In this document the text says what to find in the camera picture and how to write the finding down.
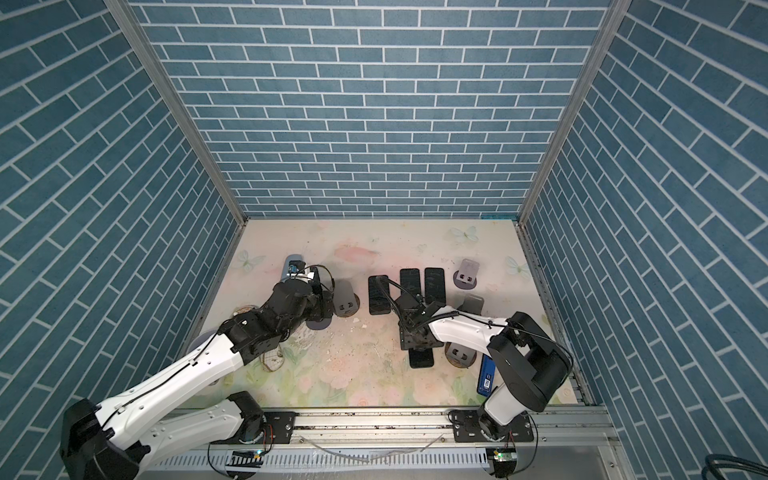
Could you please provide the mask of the teal case phone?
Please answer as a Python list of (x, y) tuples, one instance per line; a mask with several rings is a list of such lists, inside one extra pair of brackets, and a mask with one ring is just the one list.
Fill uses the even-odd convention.
[(421, 274), (418, 268), (401, 269), (400, 285), (415, 300), (422, 299)]

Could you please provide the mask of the purple case phone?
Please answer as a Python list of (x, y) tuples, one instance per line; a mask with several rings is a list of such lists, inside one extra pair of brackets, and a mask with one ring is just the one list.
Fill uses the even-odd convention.
[(408, 362), (412, 369), (426, 369), (434, 366), (432, 349), (409, 349)]

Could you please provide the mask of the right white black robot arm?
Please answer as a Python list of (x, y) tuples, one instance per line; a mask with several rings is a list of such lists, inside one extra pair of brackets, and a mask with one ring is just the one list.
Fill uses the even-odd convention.
[(426, 304), (384, 275), (371, 280), (373, 290), (398, 316), (403, 350), (449, 344), (487, 355), (494, 362), (502, 384), (492, 390), (473, 419), (454, 420), (460, 432), (506, 440), (513, 421), (526, 411), (544, 411), (572, 371), (570, 352), (526, 313), (516, 312), (506, 319), (483, 317), (440, 301)]

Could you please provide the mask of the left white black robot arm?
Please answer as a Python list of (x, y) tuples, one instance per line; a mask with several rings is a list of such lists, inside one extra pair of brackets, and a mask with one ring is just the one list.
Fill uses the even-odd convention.
[(127, 391), (83, 399), (62, 418), (60, 457), (72, 479), (134, 479), (151, 465), (203, 444), (270, 447), (275, 433), (254, 397), (236, 392), (198, 413), (169, 414), (189, 398), (275, 350), (306, 322), (331, 320), (332, 286), (321, 265), (300, 260), (265, 303), (225, 320), (202, 345)]

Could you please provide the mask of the black phone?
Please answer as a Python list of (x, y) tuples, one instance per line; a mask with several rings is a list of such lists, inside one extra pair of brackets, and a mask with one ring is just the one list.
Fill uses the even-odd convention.
[(387, 315), (391, 312), (387, 275), (373, 275), (368, 278), (368, 305), (369, 314), (372, 316)]

